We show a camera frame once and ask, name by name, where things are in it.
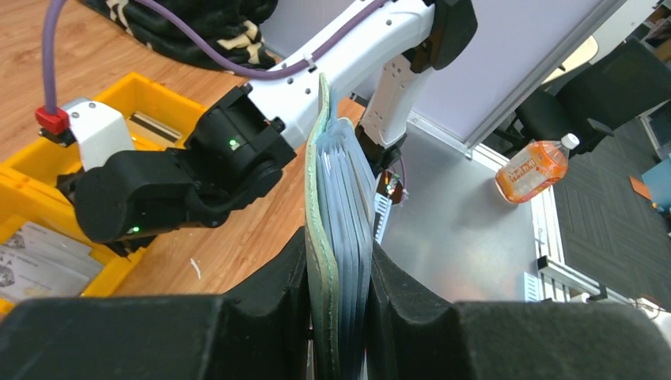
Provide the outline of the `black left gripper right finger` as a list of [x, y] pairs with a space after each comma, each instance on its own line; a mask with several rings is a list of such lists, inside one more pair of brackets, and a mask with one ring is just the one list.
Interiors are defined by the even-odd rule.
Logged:
[[447, 302], [373, 248], [371, 379], [667, 379], [670, 347], [613, 303]]

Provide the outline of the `mint green leather card holder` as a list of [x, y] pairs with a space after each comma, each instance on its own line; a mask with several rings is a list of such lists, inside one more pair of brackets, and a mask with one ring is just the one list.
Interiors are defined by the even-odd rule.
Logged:
[[375, 177], [337, 96], [319, 77], [305, 157], [305, 247], [319, 379], [360, 379], [373, 253]]

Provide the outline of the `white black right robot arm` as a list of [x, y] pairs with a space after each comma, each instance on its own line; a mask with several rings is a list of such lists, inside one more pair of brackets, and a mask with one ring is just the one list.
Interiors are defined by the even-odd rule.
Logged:
[[82, 167], [56, 180], [84, 235], [124, 257], [159, 234], [216, 228], [266, 196], [329, 111], [373, 72], [381, 77], [355, 144], [374, 173], [400, 157], [408, 115], [428, 76], [471, 42], [470, 1], [357, 1], [300, 50], [208, 108], [181, 148], [138, 150], [126, 120], [96, 101], [67, 106], [66, 142]]

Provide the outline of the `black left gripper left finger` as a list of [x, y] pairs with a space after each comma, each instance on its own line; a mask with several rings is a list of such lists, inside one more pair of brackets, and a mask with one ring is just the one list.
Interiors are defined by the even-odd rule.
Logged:
[[38, 298], [1, 323], [4, 379], [303, 379], [305, 231], [223, 294]]

